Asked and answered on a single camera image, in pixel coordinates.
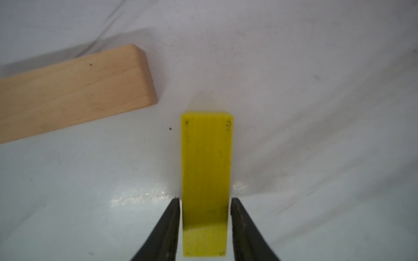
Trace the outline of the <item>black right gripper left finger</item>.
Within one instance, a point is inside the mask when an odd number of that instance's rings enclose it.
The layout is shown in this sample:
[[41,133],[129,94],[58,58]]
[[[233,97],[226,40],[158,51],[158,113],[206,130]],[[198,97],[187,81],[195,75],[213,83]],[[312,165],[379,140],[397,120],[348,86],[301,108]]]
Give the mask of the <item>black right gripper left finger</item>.
[[180,224],[180,199],[174,198],[131,261],[174,261]]

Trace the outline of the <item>yellow block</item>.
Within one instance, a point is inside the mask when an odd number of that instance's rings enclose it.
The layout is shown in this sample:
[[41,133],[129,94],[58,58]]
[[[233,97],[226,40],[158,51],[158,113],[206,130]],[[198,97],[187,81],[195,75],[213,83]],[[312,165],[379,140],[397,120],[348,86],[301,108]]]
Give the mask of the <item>yellow block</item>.
[[226,112],[181,117],[184,257],[226,254],[233,125]]

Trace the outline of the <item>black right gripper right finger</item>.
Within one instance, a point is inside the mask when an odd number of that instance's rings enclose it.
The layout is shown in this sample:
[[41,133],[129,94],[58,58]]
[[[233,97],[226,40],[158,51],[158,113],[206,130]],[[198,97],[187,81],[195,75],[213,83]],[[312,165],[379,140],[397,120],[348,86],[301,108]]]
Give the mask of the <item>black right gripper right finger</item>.
[[236,261],[280,261],[264,240],[241,201],[231,200],[234,258]]

